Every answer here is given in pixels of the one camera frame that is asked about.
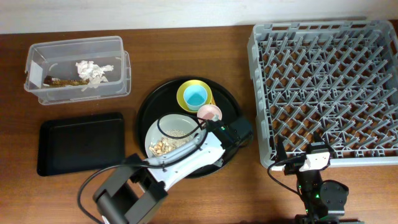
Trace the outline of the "pink plastic cup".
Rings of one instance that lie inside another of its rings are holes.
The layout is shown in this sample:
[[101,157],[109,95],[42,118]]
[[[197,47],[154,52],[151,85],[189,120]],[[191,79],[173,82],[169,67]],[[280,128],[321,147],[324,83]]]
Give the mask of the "pink plastic cup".
[[222,112],[216,105],[203,105],[197,111],[197,118],[201,121],[210,120],[222,120]]

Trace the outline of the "light blue plastic cup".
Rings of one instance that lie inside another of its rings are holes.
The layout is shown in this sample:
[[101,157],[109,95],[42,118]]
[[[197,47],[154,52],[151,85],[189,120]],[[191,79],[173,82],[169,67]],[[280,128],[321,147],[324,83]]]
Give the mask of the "light blue plastic cup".
[[183,99],[189,110],[198,111],[208,98],[207,91],[201,85],[190,85],[183,93]]

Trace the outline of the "yellow plastic bowl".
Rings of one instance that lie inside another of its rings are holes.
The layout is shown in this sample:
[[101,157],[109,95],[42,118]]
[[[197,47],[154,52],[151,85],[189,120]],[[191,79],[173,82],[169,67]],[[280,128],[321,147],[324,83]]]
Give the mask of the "yellow plastic bowl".
[[182,85],[180,85],[180,87],[177,90],[177,103],[180,105],[181,108],[183,108],[185,111],[188,111],[189,113],[196,113],[197,111],[192,111],[188,109],[188,106],[186,105],[184,99],[183,99],[183,93],[185,91],[185,89],[187,87],[189,87],[190,85],[201,85],[205,88],[205,90],[207,91],[208,94],[208,98],[207,101],[205,103],[205,105],[211,105],[210,101],[211,98],[213,96],[213,93],[210,89],[210,87],[203,81],[199,81],[199,80],[189,80],[184,82]]

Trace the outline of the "grey round plate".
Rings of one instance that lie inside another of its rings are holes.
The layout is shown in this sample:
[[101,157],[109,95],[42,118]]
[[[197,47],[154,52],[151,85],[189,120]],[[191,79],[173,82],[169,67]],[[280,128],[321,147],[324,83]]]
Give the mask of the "grey round plate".
[[[179,115],[179,114],[169,114],[169,115],[164,116],[163,118],[161,118],[161,120],[159,122],[159,125],[160,125],[161,130],[166,135],[174,136],[174,137],[185,136],[188,133],[190,133],[191,131],[193,131],[196,127],[198,127],[198,124],[197,124],[197,122],[194,119],[192,119],[192,118],[190,118],[188,116]],[[153,129],[154,130],[156,130],[156,129],[159,130],[158,126],[157,126],[157,121],[155,121],[150,126],[148,131],[152,131]],[[198,128],[191,135],[194,137],[200,131],[201,131],[201,129]]]

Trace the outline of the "food scraps and rice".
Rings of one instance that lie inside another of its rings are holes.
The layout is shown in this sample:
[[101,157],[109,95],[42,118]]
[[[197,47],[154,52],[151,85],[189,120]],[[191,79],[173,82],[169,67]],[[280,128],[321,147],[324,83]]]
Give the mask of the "food scraps and rice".
[[192,140],[193,136],[183,139],[172,139],[164,136],[159,130],[148,131],[145,138],[145,149],[148,157],[167,154]]

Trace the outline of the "white tissue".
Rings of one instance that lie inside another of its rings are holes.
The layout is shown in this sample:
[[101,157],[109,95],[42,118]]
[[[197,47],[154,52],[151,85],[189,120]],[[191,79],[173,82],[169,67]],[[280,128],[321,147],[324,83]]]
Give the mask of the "white tissue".
[[82,60],[80,63],[77,62],[75,66],[77,67],[78,76],[81,80],[89,80],[87,87],[84,87],[82,91],[85,91],[87,88],[98,88],[100,83],[108,82],[104,74],[114,70],[113,65],[100,67],[93,61],[86,60]]

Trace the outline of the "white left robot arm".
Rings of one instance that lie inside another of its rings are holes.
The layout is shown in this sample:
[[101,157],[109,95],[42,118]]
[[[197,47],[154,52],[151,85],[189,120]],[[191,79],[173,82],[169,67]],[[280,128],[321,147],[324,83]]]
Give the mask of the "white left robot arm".
[[252,125],[243,117],[231,124],[208,120],[198,134],[172,152],[145,160],[136,154],[128,157],[94,193],[101,222],[149,223],[173,185],[202,167],[233,156],[252,135]]

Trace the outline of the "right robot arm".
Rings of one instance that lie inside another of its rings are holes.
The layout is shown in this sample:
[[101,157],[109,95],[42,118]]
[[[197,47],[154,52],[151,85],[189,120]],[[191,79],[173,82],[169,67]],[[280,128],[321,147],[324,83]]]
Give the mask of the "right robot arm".
[[279,136],[276,160],[270,167],[281,166],[284,175],[297,178],[295,190],[276,181],[297,194],[304,204],[306,214],[296,215],[295,223],[339,223],[339,217],[345,214],[349,188],[335,180],[322,179],[321,171],[329,167],[333,149],[318,133],[313,137],[314,142],[307,145],[304,153],[288,157]]

